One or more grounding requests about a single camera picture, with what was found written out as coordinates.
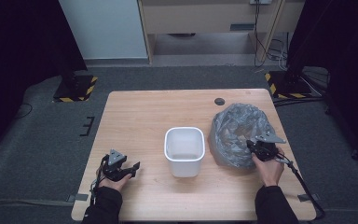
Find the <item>tripod base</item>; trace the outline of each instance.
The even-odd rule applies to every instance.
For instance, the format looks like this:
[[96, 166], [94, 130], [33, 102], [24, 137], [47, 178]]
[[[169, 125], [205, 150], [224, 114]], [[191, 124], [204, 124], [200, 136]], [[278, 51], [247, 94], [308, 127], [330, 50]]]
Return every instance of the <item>tripod base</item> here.
[[305, 98], [311, 97], [310, 87], [301, 78], [295, 83], [285, 79], [285, 71], [270, 71], [266, 73], [266, 80], [272, 95], [276, 98]]
[[73, 101], [87, 101], [94, 89], [97, 77], [95, 76], [78, 76], [78, 88], [70, 90], [62, 81], [54, 94], [54, 102], [73, 102]]

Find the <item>black hole on table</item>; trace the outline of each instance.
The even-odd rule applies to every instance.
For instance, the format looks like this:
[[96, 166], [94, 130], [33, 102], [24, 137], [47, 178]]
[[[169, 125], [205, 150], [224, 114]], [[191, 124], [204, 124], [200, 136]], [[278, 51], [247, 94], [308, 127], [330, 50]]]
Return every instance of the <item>black hole on table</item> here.
[[217, 105], [224, 105], [225, 104], [225, 99], [223, 98], [216, 98], [214, 99], [214, 103], [217, 104]]

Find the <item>human hand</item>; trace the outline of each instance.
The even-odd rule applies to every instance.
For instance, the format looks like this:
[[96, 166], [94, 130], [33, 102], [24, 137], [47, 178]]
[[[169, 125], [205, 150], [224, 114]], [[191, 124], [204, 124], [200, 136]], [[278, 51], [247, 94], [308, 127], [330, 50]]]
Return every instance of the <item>human hand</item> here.
[[[277, 149], [280, 154], [284, 155], [280, 147], [277, 147]], [[264, 186], [277, 186], [284, 169], [283, 163], [275, 160], [261, 161], [254, 153], [252, 153], [252, 160], [257, 167], [258, 173], [260, 173]]]
[[118, 182], [112, 181], [104, 176], [101, 176], [101, 182], [99, 184], [100, 187], [108, 187], [110, 189], [115, 189], [118, 192], [121, 192], [123, 187], [127, 184], [127, 182], [131, 179], [132, 174], [125, 175]]

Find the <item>black sleeve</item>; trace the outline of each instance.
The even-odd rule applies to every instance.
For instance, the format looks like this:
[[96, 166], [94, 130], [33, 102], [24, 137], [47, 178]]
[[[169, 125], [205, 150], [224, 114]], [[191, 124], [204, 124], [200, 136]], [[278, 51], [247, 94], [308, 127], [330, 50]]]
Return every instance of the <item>black sleeve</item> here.
[[123, 198], [115, 189], [101, 187], [96, 193], [95, 204], [87, 208], [82, 224], [118, 224]]
[[262, 187], [255, 196], [258, 224], [292, 224], [298, 219], [278, 186]]

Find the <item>gray carpet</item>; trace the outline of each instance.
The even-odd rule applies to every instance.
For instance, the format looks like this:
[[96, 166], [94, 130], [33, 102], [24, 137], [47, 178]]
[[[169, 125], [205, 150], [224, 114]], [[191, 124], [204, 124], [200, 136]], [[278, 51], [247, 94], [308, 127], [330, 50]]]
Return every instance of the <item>gray carpet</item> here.
[[[279, 68], [263, 68], [93, 68], [81, 73], [98, 78], [87, 102], [52, 103], [60, 77], [30, 87], [24, 95], [28, 105], [0, 143], [0, 200], [40, 200], [51, 206], [1, 204], [0, 223], [76, 223], [72, 205], [65, 201], [77, 192], [109, 92], [268, 89], [265, 72]], [[304, 180], [326, 212], [324, 219], [311, 223], [358, 223], [358, 161], [324, 110], [323, 102], [277, 107]], [[88, 117], [95, 118], [89, 136], [80, 136], [87, 132]]]

